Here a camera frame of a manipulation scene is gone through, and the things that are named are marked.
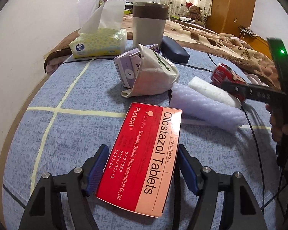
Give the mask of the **person's right hand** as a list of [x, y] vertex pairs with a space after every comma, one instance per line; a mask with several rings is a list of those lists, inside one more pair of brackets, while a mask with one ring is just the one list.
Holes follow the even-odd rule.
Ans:
[[282, 139], [282, 135], [283, 135], [282, 128], [277, 125], [276, 117], [273, 113], [271, 106], [267, 104], [265, 106], [265, 108], [267, 111], [270, 112], [270, 115], [271, 115], [270, 116], [270, 124], [271, 124], [272, 139], [275, 142], [279, 142]]

